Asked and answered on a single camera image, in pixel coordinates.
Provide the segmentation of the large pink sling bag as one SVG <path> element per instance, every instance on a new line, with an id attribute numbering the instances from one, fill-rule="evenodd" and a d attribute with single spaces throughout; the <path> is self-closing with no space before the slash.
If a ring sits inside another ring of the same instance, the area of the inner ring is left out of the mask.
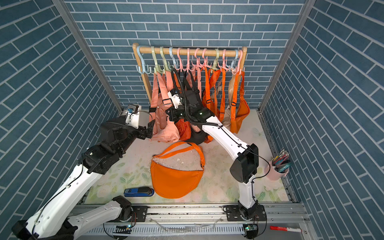
<path id="1" fill-rule="evenodd" d="M 175 143 L 180 139 L 179 130 L 174 122 L 170 121 L 166 113 L 173 106 L 168 96 L 168 89 L 163 76 L 154 73 L 150 116 L 155 121 L 152 141 Z"/>

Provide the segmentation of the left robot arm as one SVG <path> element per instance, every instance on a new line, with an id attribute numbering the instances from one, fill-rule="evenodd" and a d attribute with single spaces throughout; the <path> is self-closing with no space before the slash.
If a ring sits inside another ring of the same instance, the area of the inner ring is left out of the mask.
<path id="1" fill-rule="evenodd" d="M 47 203 L 28 220 L 17 221 L 13 234 L 20 240 L 76 240 L 111 220 L 133 224 L 137 214 L 123 196 L 77 216 L 69 214 L 90 187 L 118 162 L 136 139 L 153 136 L 154 120 L 146 127 L 126 122 L 128 116 L 110 119 L 100 126 L 102 140 L 88 148 L 77 165 Z"/>

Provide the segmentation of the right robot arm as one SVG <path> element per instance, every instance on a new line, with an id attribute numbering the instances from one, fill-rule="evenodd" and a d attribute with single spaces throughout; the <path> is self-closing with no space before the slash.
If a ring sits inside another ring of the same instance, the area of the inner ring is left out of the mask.
<path id="1" fill-rule="evenodd" d="M 244 220 L 251 220 L 256 216 L 266 218 L 262 215 L 264 206 L 259 204 L 253 186 L 258 178 L 256 176 L 260 158 L 258 147 L 237 138 L 211 110 L 203 106 L 196 82 L 189 84 L 187 80 L 181 80 L 180 71 L 174 68 L 171 69 L 171 77 L 174 89 L 171 90 L 170 99 L 174 106 L 166 110 L 170 120 L 176 123 L 181 119 L 187 120 L 201 130 L 199 133 L 203 138 L 207 135 L 213 137 L 227 151 L 234 161 L 230 173 L 239 182 L 240 215 Z"/>

